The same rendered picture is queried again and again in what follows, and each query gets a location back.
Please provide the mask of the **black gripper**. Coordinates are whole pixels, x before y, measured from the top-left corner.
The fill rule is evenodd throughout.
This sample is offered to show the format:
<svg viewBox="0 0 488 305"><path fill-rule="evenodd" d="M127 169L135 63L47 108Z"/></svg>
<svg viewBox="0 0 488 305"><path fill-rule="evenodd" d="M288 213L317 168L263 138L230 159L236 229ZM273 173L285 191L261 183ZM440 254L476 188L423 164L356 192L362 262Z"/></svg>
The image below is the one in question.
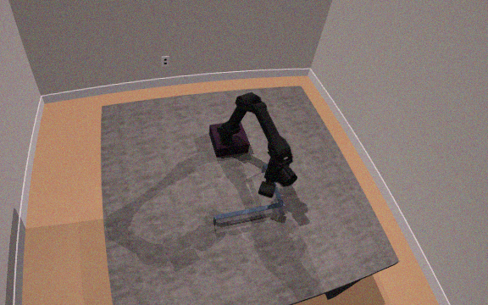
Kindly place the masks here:
<svg viewBox="0 0 488 305"><path fill-rule="evenodd" d="M277 176L278 176L277 173L272 172L268 166L268 168L266 169L266 172L265 172L265 176L264 176L266 181L262 182L262 184L259 188L258 194L264 195L266 197L273 197L275 194L275 188L276 188L274 180L276 179Z"/></svg>

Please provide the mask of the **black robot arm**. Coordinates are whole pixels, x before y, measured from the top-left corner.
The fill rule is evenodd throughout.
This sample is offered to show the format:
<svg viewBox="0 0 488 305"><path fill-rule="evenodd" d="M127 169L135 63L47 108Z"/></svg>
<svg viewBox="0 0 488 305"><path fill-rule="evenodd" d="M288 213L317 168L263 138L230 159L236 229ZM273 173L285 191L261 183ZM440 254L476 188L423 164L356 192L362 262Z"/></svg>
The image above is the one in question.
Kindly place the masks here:
<svg viewBox="0 0 488 305"><path fill-rule="evenodd" d="M287 140L282 137L275 127L266 103L261 97L249 92L236 98L236 108L230 119L217 128L220 145L233 145L232 135L240 132L240 122L246 112L256 114L259 124L268 140L268 154L270 156L269 169L277 173L274 180L282 186L289 186L297 180L296 174L290 169L292 163L291 149ZM288 159L285 159L288 157Z"/></svg>

